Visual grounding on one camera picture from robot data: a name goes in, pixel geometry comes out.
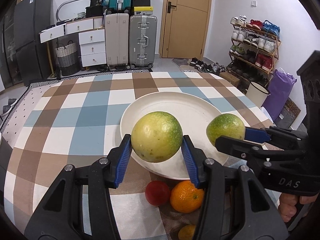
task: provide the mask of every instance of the wooden door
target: wooden door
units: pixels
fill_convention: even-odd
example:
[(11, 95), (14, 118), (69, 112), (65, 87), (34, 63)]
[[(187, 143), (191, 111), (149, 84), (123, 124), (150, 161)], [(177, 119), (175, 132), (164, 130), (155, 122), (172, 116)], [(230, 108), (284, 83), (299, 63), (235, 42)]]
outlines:
[(208, 11), (209, 0), (168, 0), (162, 57), (202, 58)]

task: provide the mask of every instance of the door frame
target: door frame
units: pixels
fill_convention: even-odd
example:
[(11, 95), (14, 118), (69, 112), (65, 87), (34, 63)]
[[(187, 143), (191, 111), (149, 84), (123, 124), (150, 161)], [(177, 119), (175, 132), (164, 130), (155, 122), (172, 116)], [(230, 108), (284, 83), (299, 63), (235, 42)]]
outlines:
[[(210, 21), (210, 12), (211, 12), (211, 4), (212, 0), (209, 0), (209, 7), (208, 7), (208, 17), (207, 17), (207, 23), (206, 23), (206, 28), (205, 28), (205, 33), (204, 33), (204, 40), (202, 44), (202, 53), (201, 53), (201, 58), (203, 58), (204, 54), (204, 47), (208, 35), (208, 27), (209, 27), (209, 21)], [(164, 27), (165, 27), (165, 20), (167, 16), (167, 5), (168, 5), (168, 0), (163, 0), (163, 5), (162, 5), (162, 18), (161, 18), (161, 30), (160, 30), (160, 43), (159, 43), (159, 54), (160, 58), (162, 58), (162, 51), (163, 51), (163, 41), (164, 41)]]

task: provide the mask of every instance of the yellow-green fruit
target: yellow-green fruit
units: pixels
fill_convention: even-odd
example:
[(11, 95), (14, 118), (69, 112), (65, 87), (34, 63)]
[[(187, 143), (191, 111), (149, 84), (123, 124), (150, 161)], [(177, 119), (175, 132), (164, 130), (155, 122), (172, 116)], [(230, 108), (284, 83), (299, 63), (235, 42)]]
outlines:
[(234, 114), (221, 114), (209, 123), (206, 132), (209, 141), (215, 146), (216, 139), (222, 135), (243, 140), (245, 126), (238, 116)]
[(152, 112), (133, 127), (131, 143), (135, 153), (151, 163), (164, 162), (179, 150), (182, 129), (178, 120), (167, 112)]
[(195, 225), (187, 225), (180, 229), (178, 233), (179, 240), (192, 240), (193, 234), (195, 233)]

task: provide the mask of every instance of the gray refrigerator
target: gray refrigerator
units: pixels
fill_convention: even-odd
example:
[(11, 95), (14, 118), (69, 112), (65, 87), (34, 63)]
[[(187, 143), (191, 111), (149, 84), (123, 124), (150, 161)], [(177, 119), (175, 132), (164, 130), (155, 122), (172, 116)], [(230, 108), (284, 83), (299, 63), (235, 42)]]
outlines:
[(25, 86), (51, 74), (47, 48), (39, 33), (50, 26), (51, 0), (22, 0), (14, 10), (16, 57)]

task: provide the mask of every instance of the wooden shoe rack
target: wooden shoe rack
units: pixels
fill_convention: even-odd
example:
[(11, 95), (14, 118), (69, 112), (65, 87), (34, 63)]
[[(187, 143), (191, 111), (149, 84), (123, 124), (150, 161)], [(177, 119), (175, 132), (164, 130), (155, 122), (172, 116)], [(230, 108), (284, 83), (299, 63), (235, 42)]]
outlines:
[[(262, 38), (268, 37), (268, 38), (270, 38), (270, 39), (272, 39), (272, 40), (275, 41), (275, 44), (276, 44), (275, 51), (274, 51), (273, 53), (269, 53), (269, 52), (267, 52), (267, 51), (265, 51), (265, 50), (263, 50), (263, 49), (259, 49), (259, 48), (256, 48), (256, 47), (254, 47), (254, 46), (248, 45), (248, 44), (246, 44), (246, 43), (243, 43), (243, 42), (240, 42), (240, 41), (236, 41), (236, 40), (231, 39), (231, 42), (232, 42), (233, 45), (243, 44), (243, 45), (249, 47), (250, 49), (256, 50), (256, 51), (257, 51), (256, 55), (257, 55), (258, 53), (261, 53), (261, 54), (265, 54), (265, 55), (267, 55), (267, 56), (270, 56), (270, 57), (272, 58), (272, 67), (271, 67), (271, 69), (270, 69), (269, 71), (266, 71), (266, 70), (262, 69), (261, 67), (258, 67), (258, 66), (256, 66), (255, 64), (253, 64), (253, 63), (251, 63), (251, 62), (249, 62), (249, 61), (247, 61), (247, 60), (244, 60), (241, 56), (238, 56), (238, 55), (236, 55), (236, 54), (234, 54), (234, 53), (230, 53), (230, 52), (229, 52), (229, 56), (230, 56), (232, 62), (233, 62), (235, 59), (239, 59), (239, 60), (247, 63), (248, 65), (253, 66), (253, 67), (257, 68), (258, 70), (260, 70), (260, 71), (264, 72), (265, 74), (267, 74), (268, 80), (270, 80), (271, 75), (272, 75), (272, 73), (273, 73), (273, 70), (275, 69), (276, 63), (277, 63), (278, 60), (279, 60), (279, 46), (281, 45), (281, 41), (278, 39), (278, 37), (277, 37), (276, 35), (273, 35), (273, 34), (271, 34), (271, 33), (266, 33), (266, 32), (263, 32), (263, 31), (259, 31), (259, 30), (257, 30), (257, 29), (253, 29), (253, 28), (249, 28), (249, 27), (244, 27), (244, 26), (240, 26), (240, 25), (233, 25), (233, 28), (234, 28), (234, 29), (235, 29), (236, 27), (237, 27), (237, 28), (240, 28), (241, 30), (245, 30), (245, 31), (247, 31), (247, 32), (251, 32), (251, 33), (255, 33), (255, 34), (257, 34), (257, 35), (260, 35)], [(238, 75), (237, 73), (233, 72), (232, 70), (229, 70), (229, 71), (230, 71), (230, 73), (233, 74), (234, 76), (236, 76), (236, 77), (238, 77), (238, 78), (241, 77), (240, 80), (244, 81), (244, 83), (246, 83), (246, 84), (249, 86), (250, 82), (249, 82), (246, 78)]]

